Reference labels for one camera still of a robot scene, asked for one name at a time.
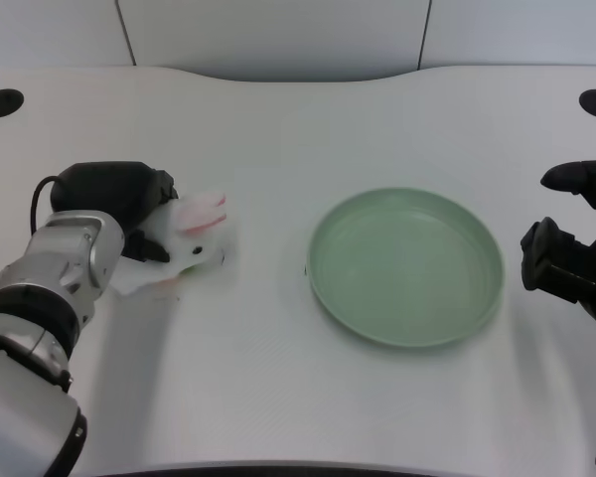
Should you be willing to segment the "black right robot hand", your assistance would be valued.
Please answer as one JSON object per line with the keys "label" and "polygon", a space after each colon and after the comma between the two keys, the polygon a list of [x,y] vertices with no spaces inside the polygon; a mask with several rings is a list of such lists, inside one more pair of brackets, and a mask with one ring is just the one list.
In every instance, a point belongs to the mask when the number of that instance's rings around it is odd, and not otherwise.
{"label": "black right robot hand", "polygon": [[[596,161],[557,165],[542,176],[540,184],[580,196],[596,211]],[[596,321],[596,239],[583,244],[546,217],[523,236],[521,251],[525,289],[578,303]]]}

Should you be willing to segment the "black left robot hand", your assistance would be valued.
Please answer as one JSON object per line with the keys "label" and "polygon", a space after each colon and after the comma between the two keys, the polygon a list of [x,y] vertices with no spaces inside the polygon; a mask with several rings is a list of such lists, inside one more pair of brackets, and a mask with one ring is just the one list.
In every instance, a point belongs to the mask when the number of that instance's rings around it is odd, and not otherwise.
{"label": "black left robot hand", "polygon": [[178,198],[174,179],[166,171],[141,162],[84,162],[71,165],[53,182],[53,211],[105,212],[123,230],[123,256],[141,262],[170,261],[168,251],[139,229],[158,207]]}

